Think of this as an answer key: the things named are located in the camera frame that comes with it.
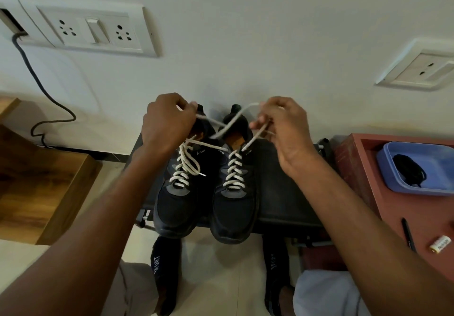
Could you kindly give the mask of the white battery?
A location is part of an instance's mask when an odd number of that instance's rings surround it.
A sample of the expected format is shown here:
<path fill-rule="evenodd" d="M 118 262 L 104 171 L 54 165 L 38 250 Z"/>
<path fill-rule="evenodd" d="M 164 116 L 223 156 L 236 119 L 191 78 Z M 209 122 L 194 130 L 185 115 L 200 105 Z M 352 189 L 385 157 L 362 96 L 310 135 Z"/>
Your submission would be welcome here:
<path fill-rule="evenodd" d="M 439 254 L 451 243 L 451 238 L 446 235 L 441 235 L 430 246 L 429 250 L 433 253 Z"/>

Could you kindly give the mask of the person's right forearm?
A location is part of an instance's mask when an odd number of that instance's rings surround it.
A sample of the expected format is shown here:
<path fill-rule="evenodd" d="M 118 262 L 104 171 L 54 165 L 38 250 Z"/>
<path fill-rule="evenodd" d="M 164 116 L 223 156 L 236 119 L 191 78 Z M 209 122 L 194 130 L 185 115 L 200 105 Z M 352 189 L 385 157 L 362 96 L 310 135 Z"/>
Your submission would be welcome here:
<path fill-rule="evenodd" d="M 316 152 L 279 158 L 373 316 L 454 316 L 454 283 L 408 248 Z"/>

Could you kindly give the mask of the person's right hand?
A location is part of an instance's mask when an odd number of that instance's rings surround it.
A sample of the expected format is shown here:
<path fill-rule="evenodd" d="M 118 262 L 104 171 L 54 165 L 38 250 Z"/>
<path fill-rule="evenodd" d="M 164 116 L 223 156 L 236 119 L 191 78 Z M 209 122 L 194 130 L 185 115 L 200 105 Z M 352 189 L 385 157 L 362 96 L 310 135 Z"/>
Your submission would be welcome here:
<path fill-rule="evenodd" d="M 260 137 L 273 143 L 277 150 L 282 170 L 297 180 L 303 166 L 313 157 L 318 157 L 310 137 L 306 111 L 292 98 L 274 96 L 259 105 L 257 118 L 269 118 L 274 122 L 271 133 L 263 132 Z"/>

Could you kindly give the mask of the black padded bench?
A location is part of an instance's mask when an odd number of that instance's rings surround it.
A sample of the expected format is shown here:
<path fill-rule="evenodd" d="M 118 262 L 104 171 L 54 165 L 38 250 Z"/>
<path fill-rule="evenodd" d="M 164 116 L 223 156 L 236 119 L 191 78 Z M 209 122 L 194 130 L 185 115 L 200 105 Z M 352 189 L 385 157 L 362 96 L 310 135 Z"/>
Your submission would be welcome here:
<path fill-rule="evenodd" d="M 258 163 L 260 176 L 257 184 L 260 208 L 252 232 L 256 234 L 276 232 L 283 237 L 292 238 L 292 244 L 299 247 L 333 245 L 306 197 L 297 184 L 281 169 L 273 144 L 265 140 L 258 140 L 256 144 L 256 154 L 261 158 Z M 329 139 L 320 139 L 314 147 L 317 153 L 336 170 Z M 146 221 L 153 220 L 153 209 L 159 189 L 159 182 L 156 181 L 136 217 L 136 226 L 155 231 L 153 227 L 146 224 Z M 197 226 L 209 227 L 212 206 L 208 201 L 202 205 Z"/>

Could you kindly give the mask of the black pen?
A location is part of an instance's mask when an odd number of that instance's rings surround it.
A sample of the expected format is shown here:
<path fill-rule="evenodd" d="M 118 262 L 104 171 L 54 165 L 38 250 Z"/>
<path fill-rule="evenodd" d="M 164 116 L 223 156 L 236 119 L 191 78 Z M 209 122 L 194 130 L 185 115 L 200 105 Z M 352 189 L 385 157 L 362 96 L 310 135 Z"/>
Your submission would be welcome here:
<path fill-rule="evenodd" d="M 415 246 L 415 242 L 413 240 L 413 236 L 410 230 L 410 226 L 408 221 L 405 218 L 401 218 L 401 225 L 404 231 L 405 239 L 407 242 L 408 247 L 415 253 L 417 253 L 417 249 Z"/>

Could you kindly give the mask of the red-brown table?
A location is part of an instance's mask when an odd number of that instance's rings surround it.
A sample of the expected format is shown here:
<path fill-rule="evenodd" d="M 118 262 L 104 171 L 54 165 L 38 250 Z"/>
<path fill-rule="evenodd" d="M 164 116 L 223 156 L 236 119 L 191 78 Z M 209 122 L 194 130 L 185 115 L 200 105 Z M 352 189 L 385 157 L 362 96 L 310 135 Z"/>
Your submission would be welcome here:
<path fill-rule="evenodd" d="M 372 211 L 402 239 L 401 218 L 405 218 L 417 253 L 431 266 L 454 282 L 454 197 L 395 193 L 381 175 L 376 155 L 390 141 L 440 144 L 454 148 L 454 140 L 428 137 L 353 133 L 334 150 L 341 177 Z M 429 246 L 441 235 L 451 243 L 439 254 Z"/>

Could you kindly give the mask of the person's left forearm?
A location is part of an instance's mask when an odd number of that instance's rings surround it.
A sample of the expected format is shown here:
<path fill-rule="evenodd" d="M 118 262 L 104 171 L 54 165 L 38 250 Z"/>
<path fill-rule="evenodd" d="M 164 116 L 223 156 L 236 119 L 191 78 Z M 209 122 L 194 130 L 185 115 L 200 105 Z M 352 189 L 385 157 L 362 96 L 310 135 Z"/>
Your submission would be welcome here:
<path fill-rule="evenodd" d="M 111 187 L 0 294 L 0 316 L 100 316 L 136 216 L 174 151 L 139 148 Z"/>

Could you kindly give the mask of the white wall socket plate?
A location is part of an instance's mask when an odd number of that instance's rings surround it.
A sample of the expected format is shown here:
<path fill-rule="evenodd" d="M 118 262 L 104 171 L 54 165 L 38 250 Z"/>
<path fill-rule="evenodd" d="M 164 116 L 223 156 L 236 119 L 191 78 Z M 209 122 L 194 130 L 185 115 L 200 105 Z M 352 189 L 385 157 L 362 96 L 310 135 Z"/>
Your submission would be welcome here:
<path fill-rule="evenodd" d="M 376 86 L 435 91 L 454 84 L 454 39 L 416 38 L 381 74 Z"/>

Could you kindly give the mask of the white switch and socket plate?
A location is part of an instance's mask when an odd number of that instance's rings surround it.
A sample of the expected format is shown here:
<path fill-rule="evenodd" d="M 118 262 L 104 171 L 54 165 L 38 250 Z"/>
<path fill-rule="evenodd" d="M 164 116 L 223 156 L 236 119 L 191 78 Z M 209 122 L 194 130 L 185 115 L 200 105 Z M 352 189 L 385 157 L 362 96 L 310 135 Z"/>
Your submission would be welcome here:
<path fill-rule="evenodd" d="M 104 0 L 19 0 L 55 48 L 159 57 L 145 8 Z"/>

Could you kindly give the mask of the dark blue sock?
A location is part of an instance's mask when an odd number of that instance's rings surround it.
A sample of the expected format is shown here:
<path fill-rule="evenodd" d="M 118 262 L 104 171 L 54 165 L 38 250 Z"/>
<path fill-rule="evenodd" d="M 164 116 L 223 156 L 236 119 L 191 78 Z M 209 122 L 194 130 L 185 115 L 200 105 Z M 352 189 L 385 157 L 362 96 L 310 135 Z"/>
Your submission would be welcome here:
<path fill-rule="evenodd" d="M 176 307 L 181 251 L 181 239 L 158 237 L 153 245 L 151 265 L 158 291 L 155 308 L 158 316 L 170 316 Z"/>
<path fill-rule="evenodd" d="M 295 288 L 291 284 L 290 259 L 284 238 L 262 236 L 266 267 L 265 308 L 270 316 L 296 316 L 293 308 Z"/>

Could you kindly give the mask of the white wall plate with slot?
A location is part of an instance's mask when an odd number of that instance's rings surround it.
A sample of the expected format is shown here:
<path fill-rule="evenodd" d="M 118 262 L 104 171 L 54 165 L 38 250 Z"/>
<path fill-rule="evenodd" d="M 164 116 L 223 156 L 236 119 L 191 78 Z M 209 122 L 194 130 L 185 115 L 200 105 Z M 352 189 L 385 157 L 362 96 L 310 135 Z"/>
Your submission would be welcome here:
<path fill-rule="evenodd" d="M 29 17 L 19 0 L 0 0 L 0 38 L 11 41 L 12 36 L 19 32 L 26 33 L 18 39 L 20 44 L 54 47 Z"/>

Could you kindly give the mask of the person's left hand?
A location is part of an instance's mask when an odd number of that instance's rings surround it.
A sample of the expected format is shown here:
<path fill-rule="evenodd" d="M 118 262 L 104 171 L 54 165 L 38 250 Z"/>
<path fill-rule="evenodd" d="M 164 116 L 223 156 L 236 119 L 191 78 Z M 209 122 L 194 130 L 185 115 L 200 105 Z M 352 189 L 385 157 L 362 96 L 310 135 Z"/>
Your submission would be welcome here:
<path fill-rule="evenodd" d="M 144 146 L 172 153 L 187 139 L 177 133 L 177 111 L 197 111 L 197 107 L 197 102 L 187 102 L 178 93 L 159 95 L 144 115 L 141 129 Z"/>

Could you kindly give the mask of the white shoelace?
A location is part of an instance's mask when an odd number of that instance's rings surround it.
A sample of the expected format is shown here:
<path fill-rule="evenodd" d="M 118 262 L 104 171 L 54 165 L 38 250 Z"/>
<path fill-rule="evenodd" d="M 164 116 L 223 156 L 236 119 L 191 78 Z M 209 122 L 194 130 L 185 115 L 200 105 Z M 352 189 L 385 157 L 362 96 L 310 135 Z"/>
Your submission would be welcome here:
<path fill-rule="evenodd" d="M 232 111 L 233 117 L 228 120 L 227 123 L 222 123 L 217 120 L 208 118 L 205 115 L 200 115 L 197 114 L 196 118 L 200 120 L 207 120 L 208 122 L 212 124 L 219 125 L 219 130 L 212 136 L 210 136 L 210 139 L 221 139 L 225 134 L 227 134 L 237 123 L 243 113 L 251 108 L 251 107 L 256 107 L 259 106 L 260 104 L 258 102 L 250 103 L 248 104 L 245 108 L 242 108 L 241 106 L 239 107 L 239 110 L 237 112 Z M 245 172 L 242 172 L 241 170 L 241 162 L 240 160 L 243 158 L 243 152 L 249 151 L 249 147 L 252 146 L 252 144 L 258 139 L 258 137 L 263 133 L 263 132 L 268 132 L 273 134 L 272 132 L 266 130 L 266 127 L 268 126 L 268 123 L 265 123 L 262 125 L 262 127 L 256 132 L 256 134 L 253 135 L 253 137 L 245 141 L 244 145 L 241 145 L 235 150 L 232 150 L 228 156 L 228 169 L 227 172 L 225 173 L 227 176 L 225 178 L 225 181 L 223 183 L 224 187 L 227 187 L 228 189 L 237 189 L 240 190 L 241 188 L 245 188 L 245 181 L 243 178 L 243 175 L 245 175 Z"/>
<path fill-rule="evenodd" d="M 202 138 L 202 134 L 193 135 L 177 149 L 177 162 L 172 164 L 173 173 L 169 178 L 169 182 L 173 187 L 188 188 L 191 176 L 206 177 L 206 174 L 201 172 L 201 165 L 191 154 L 195 149 L 195 145 L 201 144 L 199 139 Z"/>

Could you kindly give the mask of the brown wooden furniture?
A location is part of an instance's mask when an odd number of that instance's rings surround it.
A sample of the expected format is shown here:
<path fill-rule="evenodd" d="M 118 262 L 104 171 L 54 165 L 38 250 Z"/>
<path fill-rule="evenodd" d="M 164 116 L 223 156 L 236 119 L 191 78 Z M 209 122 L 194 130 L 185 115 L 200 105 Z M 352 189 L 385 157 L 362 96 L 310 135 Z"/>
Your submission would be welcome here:
<path fill-rule="evenodd" d="M 0 96 L 0 240 L 52 245 L 72 225 L 102 164 L 38 147 L 3 121 L 20 104 Z"/>

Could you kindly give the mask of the blue plastic tray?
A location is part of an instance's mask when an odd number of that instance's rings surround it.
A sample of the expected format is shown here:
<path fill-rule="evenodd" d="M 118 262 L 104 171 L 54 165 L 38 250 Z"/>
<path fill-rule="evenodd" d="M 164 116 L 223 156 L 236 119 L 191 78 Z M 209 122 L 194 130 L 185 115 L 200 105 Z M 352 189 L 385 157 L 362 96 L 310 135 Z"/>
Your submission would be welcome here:
<path fill-rule="evenodd" d="M 393 156 L 411 157 L 426 172 L 421 188 L 406 184 L 397 171 Z M 454 148 L 444 145 L 391 141 L 376 156 L 386 186 L 397 193 L 454 197 Z"/>

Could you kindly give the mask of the black bundled item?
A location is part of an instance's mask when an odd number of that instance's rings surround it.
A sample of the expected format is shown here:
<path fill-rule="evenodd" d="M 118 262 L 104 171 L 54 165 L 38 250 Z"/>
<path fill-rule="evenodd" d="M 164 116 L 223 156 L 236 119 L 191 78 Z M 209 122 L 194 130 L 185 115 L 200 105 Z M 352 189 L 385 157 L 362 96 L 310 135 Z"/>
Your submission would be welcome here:
<path fill-rule="evenodd" d="M 393 163 L 410 186 L 421 188 L 421 184 L 427 179 L 425 170 L 409 156 L 396 154 L 393 156 Z"/>

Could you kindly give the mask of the dark blue sneaker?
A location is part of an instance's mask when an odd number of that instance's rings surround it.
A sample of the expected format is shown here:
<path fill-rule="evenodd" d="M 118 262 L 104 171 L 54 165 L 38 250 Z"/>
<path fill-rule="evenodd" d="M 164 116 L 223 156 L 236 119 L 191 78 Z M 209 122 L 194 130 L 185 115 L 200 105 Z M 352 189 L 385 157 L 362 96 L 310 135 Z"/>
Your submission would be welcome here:
<path fill-rule="evenodd" d="M 222 123 L 227 123 L 233 113 L 239 110 L 240 105 L 234 104 Z M 228 156 L 232 150 L 245 144 L 253 137 L 247 118 L 242 115 L 233 128 L 221 139 L 215 139 L 218 145 L 218 175 L 214 184 L 212 197 L 212 212 L 210 218 L 211 232 L 219 242 L 224 244 L 240 244 L 251 234 L 259 210 L 258 169 L 256 168 L 255 142 L 249 151 L 243 152 L 241 170 L 245 188 L 228 189 L 223 186 L 228 169 Z"/>
<path fill-rule="evenodd" d="M 201 144 L 195 145 L 192 156 L 201 165 L 203 176 L 191 176 L 188 188 L 173 187 L 169 178 L 173 173 L 172 164 L 177 162 L 177 149 L 171 155 L 163 171 L 160 189 L 154 203 L 153 222 L 156 232 L 171 239 L 186 237 L 195 227 L 203 208 L 213 192 L 213 177 L 217 167 L 216 151 L 209 147 L 215 141 L 210 136 L 215 129 L 207 120 L 196 119 L 188 138 L 203 135 Z"/>

